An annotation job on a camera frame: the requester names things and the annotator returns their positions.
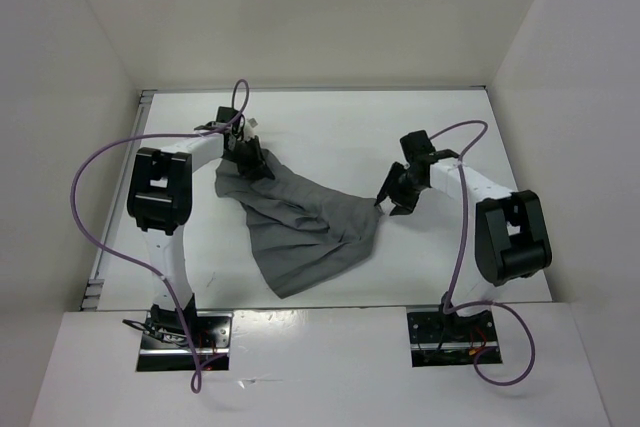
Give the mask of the grey pleated skirt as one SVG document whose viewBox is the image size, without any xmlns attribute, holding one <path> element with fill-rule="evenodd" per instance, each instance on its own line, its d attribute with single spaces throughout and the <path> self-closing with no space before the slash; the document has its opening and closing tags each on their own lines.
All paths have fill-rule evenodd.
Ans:
<svg viewBox="0 0 640 427">
<path fill-rule="evenodd" d="M 246 213 L 253 258 L 271 291 L 285 299 L 332 280 L 373 253 L 382 210 L 373 198 L 322 186 L 264 151 L 272 179 L 249 180 L 223 160 L 215 192 Z"/>
</svg>

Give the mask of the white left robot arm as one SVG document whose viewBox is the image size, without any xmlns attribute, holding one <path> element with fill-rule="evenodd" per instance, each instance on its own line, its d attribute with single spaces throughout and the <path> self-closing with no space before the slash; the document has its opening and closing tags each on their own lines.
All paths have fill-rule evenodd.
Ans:
<svg viewBox="0 0 640 427">
<path fill-rule="evenodd" d="M 195 294 L 189 283 L 184 227 L 193 210 L 193 174 L 214 160 L 226 160 L 241 177 L 272 178 L 256 136 L 212 134 L 136 153 L 127 211 L 142 231 L 152 267 L 154 299 L 146 329 L 176 346 L 199 334 Z"/>
</svg>

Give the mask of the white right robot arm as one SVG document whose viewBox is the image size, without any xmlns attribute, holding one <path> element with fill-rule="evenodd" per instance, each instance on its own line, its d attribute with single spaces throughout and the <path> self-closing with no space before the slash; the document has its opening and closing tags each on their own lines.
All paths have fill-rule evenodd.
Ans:
<svg viewBox="0 0 640 427">
<path fill-rule="evenodd" d="M 441 192 L 462 206 L 459 252 L 438 316 L 442 335 L 459 340 L 473 328 L 473 317 L 467 308 L 495 304 L 484 300 L 453 303 L 470 233 L 474 235 L 475 266 L 484 281 L 494 287 L 532 277 L 549 267 L 552 249 L 537 194 L 531 190 L 515 191 L 489 180 L 450 149 L 414 154 L 405 164 L 393 163 L 376 202 L 390 201 L 392 216 L 410 215 L 427 189 Z"/>
</svg>

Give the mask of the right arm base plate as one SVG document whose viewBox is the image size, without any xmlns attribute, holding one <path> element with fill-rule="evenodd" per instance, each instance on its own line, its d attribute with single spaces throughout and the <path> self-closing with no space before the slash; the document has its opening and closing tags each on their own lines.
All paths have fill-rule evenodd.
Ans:
<svg viewBox="0 0 640 427">
<path fill-rule="evenodd" d="M 501 364 L 494 318 L 489 310 L 445 315 L 439 307 L 406 312 L 413 368 Z"/>
</svg>

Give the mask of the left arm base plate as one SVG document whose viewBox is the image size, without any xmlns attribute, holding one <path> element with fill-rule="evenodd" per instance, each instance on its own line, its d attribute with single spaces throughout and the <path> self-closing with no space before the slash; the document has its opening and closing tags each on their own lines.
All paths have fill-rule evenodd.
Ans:
<svg viewBox="0 0 640 427">
<path fill-rule="evenodd" d="M 144 322 L 124 320 L 141 333 L 137 372 L 194 372 L 195 362 L 185 334 L 151 326 L 151 315 Z M 233 314 L 199 311 L 192 334 L 198 363 L 204 371 L 228 371 Z"/>
</svg>

